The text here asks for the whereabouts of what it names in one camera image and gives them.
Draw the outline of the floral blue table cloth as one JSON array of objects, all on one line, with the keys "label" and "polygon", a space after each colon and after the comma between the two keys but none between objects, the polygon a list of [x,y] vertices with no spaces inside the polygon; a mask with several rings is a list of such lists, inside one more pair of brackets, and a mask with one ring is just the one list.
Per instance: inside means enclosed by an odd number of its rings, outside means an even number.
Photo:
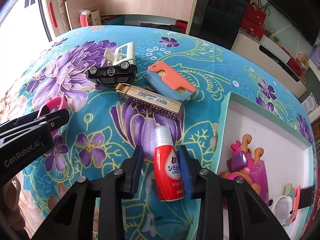
[{"label": "floral blue table cloth", "polygon": [[[119,83],[146,88],[144,74],[163,61],[196,91],[171,120],[116,98]],[[98,178],[135,146],[144,148],[142,184],[124,205],[126,237],[185,239],[196,203],[161,204],[153,174],[152,132],[168,126],[175,144],[184,144],[208,167],[214,155],[213,125],[227,93],[237,92],[276,114],[308,141],[309,123],[297,98],[270,74],[212,43],[169,31],[140,27],[85,27],[53,42],[35,32],[1,31],[1,121],[37,111],[50,98],[68,101],[70,126],[55,136],[54,149],[25,168],[20,208],[32,236],[62,194],[80,175]]]}]

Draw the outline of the gold harmonica box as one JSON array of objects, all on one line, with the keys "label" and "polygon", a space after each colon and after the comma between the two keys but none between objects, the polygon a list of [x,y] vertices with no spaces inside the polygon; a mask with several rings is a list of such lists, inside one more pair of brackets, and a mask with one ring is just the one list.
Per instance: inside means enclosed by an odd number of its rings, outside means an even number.
[{"label": "gold harmonica box", "polygon": [[181,103],[141,87],[119,83],[116,86],[117,98],[133,106],[176,120]]}]

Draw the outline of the white smart watch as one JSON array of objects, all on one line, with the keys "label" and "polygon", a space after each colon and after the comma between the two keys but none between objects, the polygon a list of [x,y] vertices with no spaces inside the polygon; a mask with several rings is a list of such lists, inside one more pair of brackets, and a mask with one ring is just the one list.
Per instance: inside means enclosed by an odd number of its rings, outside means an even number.
[{"label": "white smart watch", "polygon": [[289,226],[293,210],[293,200],[290,196],[273,197],[268,201],[268,207],[283,227]]}]

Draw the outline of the white shallow box tray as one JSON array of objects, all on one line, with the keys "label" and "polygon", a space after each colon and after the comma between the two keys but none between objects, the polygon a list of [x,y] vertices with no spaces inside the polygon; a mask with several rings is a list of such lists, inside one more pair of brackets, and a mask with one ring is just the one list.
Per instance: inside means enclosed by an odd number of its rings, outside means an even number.
[{"label": "white shallow box tray", "polygon": [[264,149],[262,160],[271,198],[283,195],[287,183],[301,188],[314,185],[317,172],[312,144],[279,117],[234,92],[229,92],[221,102],[211,171],[227,170],[227,160],[232,156],[231,144],[244,134],[253,138],[251,150]]}]

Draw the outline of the red stain remover bottle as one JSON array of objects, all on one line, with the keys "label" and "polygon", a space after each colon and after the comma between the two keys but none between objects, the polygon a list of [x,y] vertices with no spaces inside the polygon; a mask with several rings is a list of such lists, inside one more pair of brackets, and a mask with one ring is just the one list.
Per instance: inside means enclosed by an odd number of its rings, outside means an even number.
[{"label": "red stain remover bottle", "polygon": [[158,126],[153,133],[154,173],[159,200],[161,202],[180,200],[184,198],[184,188],[171,131],[167,126]]}]

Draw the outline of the orange blue toy case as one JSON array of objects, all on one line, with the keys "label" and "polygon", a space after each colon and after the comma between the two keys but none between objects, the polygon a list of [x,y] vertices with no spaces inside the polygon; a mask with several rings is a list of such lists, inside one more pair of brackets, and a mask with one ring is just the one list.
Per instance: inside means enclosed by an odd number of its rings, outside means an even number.
[{"label": "orange blue toy case", "polygon": [[150,65],[143,78],[158,94],[181,103],[197,91],[194,85],[163,61]]}]

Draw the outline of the red gift box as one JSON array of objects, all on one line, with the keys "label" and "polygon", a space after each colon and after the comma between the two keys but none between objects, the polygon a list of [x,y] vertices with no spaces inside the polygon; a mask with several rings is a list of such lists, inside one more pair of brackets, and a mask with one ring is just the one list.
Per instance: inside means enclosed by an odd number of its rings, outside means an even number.
[{"label": "red gift box", "polygon": [[245,17],[242,19],[242,22],[240,24],[240,29],[248,33],[248,35],[251,35],[257,40],[261,40],[261,38],[264,35],[264,29],[261,26],[250,21]]}]

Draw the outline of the pink puppy toy figure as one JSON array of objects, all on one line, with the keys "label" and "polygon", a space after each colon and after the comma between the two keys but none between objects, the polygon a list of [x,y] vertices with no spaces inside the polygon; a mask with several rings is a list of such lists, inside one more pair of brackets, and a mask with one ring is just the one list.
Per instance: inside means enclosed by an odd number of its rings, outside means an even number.
[{"label": "pink puppy toy figure", "polygon": [[227,171],[220,172],[219,177],[229,180],[233,180],[236,177],[243,178],[249,183],[253,190],[259,194],[260,186],[253,183],[249,172],[252,166],[261,160],[264,155],[264,149],[257,147],[254,153],[252,153],[248,147],[251,141],[252,136],[250,134],[244,134],[242,141],[237,140],[234,144],[231,144],[233,155],[227,160]]}]

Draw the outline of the white TV cabinet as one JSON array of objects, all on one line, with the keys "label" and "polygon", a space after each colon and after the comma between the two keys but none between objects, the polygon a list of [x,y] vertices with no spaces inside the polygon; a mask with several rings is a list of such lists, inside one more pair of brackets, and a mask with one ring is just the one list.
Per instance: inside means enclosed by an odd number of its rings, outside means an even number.
[{"label": "white TV cabinet", "polygon": [[247,35],[238,32],[231,51],[269,72],[297,98],[306,92],[306,86],[287,65],[280,59],[276,59],[269,50]]}]

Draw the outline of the black bag on floor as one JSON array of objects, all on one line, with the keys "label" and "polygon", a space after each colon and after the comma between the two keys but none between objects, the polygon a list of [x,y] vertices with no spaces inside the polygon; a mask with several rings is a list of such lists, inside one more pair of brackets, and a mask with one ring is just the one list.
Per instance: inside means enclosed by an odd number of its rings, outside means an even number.
[{"label": "black bag on floor", "polygon": [[167,25],[167,24],[154,24],[154,23],[141,23],[141,27],[146,27],[146,28],[155,28],[155,29],[162,29],[162,30],[169,30],[169,31],[175,31],[178,33],[183,33],[185,34],[187,25],[182,23],[178,25]]}]

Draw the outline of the black water dispenser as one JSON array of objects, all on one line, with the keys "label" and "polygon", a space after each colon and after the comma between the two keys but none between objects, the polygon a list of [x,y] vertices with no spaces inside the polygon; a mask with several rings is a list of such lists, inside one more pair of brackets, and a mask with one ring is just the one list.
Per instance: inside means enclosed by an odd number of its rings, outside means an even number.
[{"label": "black water dispenser", "polygon": [[189,35],[231,49],[248,0],[197,0]]}]

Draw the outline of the pink phone holder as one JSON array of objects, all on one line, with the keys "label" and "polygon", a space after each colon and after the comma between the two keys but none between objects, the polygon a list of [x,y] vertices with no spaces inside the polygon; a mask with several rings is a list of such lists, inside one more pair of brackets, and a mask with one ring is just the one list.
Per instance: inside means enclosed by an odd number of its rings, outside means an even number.
[{"label": "pink phone holder", "polygon": [[295,221],[299,209],[311,206],[315,198],[315,192],[315,185],[300,188],[300,196],[293,199],[293,210],[289,225]]}]

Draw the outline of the red paper bag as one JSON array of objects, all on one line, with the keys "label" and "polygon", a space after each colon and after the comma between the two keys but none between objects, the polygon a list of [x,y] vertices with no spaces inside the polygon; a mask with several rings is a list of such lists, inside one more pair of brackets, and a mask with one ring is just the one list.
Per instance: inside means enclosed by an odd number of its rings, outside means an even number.
[{"label": "red paper bag", "polygon": [[100,10],[80,10],[80,27],[101,25]]}]

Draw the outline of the wooden bar counter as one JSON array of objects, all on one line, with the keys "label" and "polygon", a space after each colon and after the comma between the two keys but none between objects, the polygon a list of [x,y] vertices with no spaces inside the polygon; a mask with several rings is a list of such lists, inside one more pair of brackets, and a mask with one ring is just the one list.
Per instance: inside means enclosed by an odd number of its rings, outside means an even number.
[{"label": "wooden bar counter", "polygon": [[191,24],[197,0],[65,0],[72,29],[80,27],[80,10],[99,10],[101,16],[123,15],[127,25],[141,23]]}]

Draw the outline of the black wall television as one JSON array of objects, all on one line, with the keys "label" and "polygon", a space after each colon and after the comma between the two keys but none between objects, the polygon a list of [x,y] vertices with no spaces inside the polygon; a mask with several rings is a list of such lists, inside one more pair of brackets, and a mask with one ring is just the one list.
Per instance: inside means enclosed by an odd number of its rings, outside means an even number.
[{"label": "black wall television", "polygon": [[313,46],[319,34],[319,0],[268,0],[299,29]]}]

